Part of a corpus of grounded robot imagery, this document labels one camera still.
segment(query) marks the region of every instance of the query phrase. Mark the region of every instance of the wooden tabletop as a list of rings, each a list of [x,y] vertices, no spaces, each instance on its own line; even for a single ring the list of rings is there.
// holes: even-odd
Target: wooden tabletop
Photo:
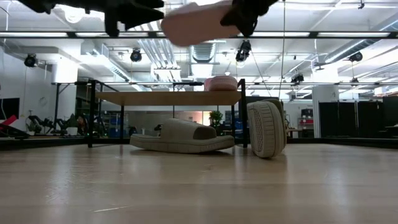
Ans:
[[[240,91],[133,91],[96,93],[102,100],[121,106],[235,105]]]

